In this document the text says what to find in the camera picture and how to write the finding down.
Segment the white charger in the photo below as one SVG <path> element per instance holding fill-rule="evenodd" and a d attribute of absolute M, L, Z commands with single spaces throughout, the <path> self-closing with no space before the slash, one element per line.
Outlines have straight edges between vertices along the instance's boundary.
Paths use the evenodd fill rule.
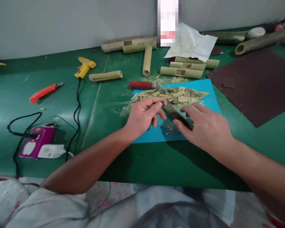
<path fill-rule="evenodd" d="M 66 150 L 64 145 L 44 144 L 39 151 L 39 158 L 58 158 L 64 154 Z"/>

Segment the orange utility knife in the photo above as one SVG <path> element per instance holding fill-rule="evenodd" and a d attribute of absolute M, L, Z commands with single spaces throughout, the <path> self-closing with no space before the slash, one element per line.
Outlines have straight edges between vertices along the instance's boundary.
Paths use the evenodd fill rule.
<path fill-rule="evenodd" d="M 49 87 L 46 87 L 46 88 L 44 88 L 44 89 L 34 93 L 31 96 L 31 98 L 29 99 L 29 101 L 34 104 L 34 103 L 36 103 L 38 101 L 38 99 L 42 98 L 43 96 L 47 95 L 48 93 L 54 91 L 55 89 L 57 89 L 57 88 L 59 88 L 59 87 L 61 87 L 63 85 L 64 85 L 64 83 L 61 82 L 61 83 L 54 84 L 54 85 L 51 85 Z"/>

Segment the blue paper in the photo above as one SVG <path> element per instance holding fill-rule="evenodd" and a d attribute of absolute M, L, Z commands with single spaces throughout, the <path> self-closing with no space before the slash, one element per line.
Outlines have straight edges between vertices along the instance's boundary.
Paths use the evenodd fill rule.
<path fill-rule="evenodd" d="M 162 85 L 163 88 L 173 88 L 181 86 L 190 89 L 195 89 L 196 91 L 200 92 L 201 91 L 208 92 L 209 94 L 205 95 L 205 99 L 200 100 L 199 102 L 202 102 L 209 109 L 221 113 L 218 101 L 214 94 L 212 82 L 210 79 L 196 80 L 186 83 Z M 134 94 L 143 91 L 146 90 L 135 89 Z M 159 122 L 156 128 L 150 126 L 150 128 L 133 143 L 145 143 L 145 142 L 153 143 L 153 142 L 178 141 L 178 140 L 186 140 L 186 138 L 177 130 L 177 127 L 173 124 L 173 117 L 167 115 L 167 119 L 165 121 L 159 118 Z"/>

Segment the red knife handle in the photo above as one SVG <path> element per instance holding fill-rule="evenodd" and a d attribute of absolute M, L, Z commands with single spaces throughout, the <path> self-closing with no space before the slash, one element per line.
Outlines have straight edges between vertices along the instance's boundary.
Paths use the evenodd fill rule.
<path fill-rule="evenodd" d="M 38 101 L 38 99 L 42 98 L 43 96 L 47 95 L 48 93 L 54 91 L 56 89 L 56 84 L 51 85 L 49 87 L 46 87 L 36 93 L 34 93 L 31 98 L 29 99 L 29 101 L 31 103 L 36 103 Z"/>
<path fill-rule="evenodd" d="M 131 81 L 129 86 L 134 89 L 152 89 L 151 82 Z"/>

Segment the white paper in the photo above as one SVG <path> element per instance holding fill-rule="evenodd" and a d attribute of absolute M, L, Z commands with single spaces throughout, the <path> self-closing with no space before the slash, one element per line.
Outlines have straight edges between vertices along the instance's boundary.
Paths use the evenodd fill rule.
<path fill-rule="evenodd" d="M 175 44 L 175 47 L 170 47 L 164 58 L 174 56 L 191 57 L 206 62 L 209 59 L 216 40 L 217 37 L 201 35 L 197 30 L 181 23 L 180 40 Z"/>

